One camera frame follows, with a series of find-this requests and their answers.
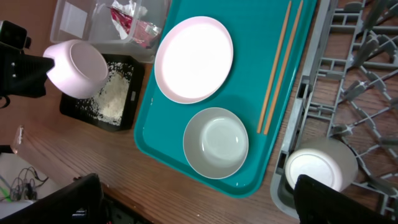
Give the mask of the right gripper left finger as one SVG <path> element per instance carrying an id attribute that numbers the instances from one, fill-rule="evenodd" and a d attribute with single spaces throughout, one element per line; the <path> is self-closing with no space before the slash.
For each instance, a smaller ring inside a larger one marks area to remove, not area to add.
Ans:
<path id="1" fill-rule="evenodd" d="M 104 223 L 103 197 L 100 178 L 91 173 L 2 218 L 1 223 Z"/>

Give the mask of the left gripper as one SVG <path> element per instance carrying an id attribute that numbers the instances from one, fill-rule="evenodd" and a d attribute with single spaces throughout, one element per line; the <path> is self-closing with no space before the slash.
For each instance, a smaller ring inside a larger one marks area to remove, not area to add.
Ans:
<path id="1" fill-rule="evenodd" d="M 27 55 L 23 50 L 1 44 L 1 108 L 9 106 L 11 95 L 45 96 L 47 72 L 54 66 L 51 58 Z"/>

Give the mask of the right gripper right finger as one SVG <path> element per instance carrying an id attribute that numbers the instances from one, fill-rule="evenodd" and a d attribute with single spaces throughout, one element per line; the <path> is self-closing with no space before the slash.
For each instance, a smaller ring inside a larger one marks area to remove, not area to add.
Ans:
<path id="1" fill-rule="evenodd" d="M 295 184 L 294 204 L 301 224 L 395 223 L 304 174 Z"/>

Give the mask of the white cup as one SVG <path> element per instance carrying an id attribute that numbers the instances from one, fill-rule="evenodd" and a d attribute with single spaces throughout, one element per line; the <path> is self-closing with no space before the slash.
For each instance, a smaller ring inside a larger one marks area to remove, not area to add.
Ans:
<path id="1" fill-rule="evenodd" d="M 341 192 L 357 178 L 358 170 L 358 162 L 347 145 L 333 138 L 315 138 L 301 143 L 289 156 L 285 178 L 294 188 L 303 174 Z"/>

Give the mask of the small pink bowl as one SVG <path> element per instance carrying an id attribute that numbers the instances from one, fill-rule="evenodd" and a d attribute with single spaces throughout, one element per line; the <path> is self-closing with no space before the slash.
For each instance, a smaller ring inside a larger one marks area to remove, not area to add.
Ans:
<path id="1" fill-rule="evenodd" d="M 85 41 L 68 40 L 51 45 L 44 51 L 44 57 L 54 61 L 54 67 L 47 72 L 49 80 L 73 98 L 92 97 L 108 80 L 104 57 Z"/>

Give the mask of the grey bowl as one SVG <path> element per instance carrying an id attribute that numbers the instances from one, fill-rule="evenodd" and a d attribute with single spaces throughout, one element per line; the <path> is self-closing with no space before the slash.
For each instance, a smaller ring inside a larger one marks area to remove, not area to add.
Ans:
<path id="1" fill-rule="evenodd" d="M 208 179 L 225 179 L 237 173 L 248 152 L 248 132 L 243 122 L 227 109 L 203 109 L 184 130 L 184 156 L 196 173 Z"/>

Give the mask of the red sauce packet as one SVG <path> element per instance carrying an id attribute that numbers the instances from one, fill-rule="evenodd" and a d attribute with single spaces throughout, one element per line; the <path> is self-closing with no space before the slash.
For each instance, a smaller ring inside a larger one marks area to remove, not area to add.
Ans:
<path id="1" fill-rule="evenodd" d="M 132 33 L 132 39 L 135 43 L 139 44 L 145 49 L 150 49 L 153 47 L 154 42 L 158 39 L 161 31 L 162 29 L 160 27 L 151 22 L 138 20 L 136 21 L 134 29 L 132 29 L 131 26 L 130 33 Z"/>

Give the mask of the large white plate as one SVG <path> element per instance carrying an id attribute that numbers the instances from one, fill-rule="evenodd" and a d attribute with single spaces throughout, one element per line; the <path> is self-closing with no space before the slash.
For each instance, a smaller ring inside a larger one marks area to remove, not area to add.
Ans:
<path id="1" fill-rule="evenodd" d="M 232 67 L 234 47 L 227 28 L 208 16 L 178 23 L 163 38 L 154 62 L 154 76 L 163 95 L 193 104 L 214 94 Z"/>

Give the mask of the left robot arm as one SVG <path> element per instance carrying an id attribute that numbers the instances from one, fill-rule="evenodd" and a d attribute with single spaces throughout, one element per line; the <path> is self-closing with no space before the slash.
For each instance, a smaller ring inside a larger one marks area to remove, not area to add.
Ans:
<path id="1" fill-rule="evenodd" d="M 46 95 L 47 72 L 54 66 L 51 58 L 27 55 L 31 38 L 26 29 L 1 21 L 1 108 L 9 106 L 11 95 L 39 98 Z"/>

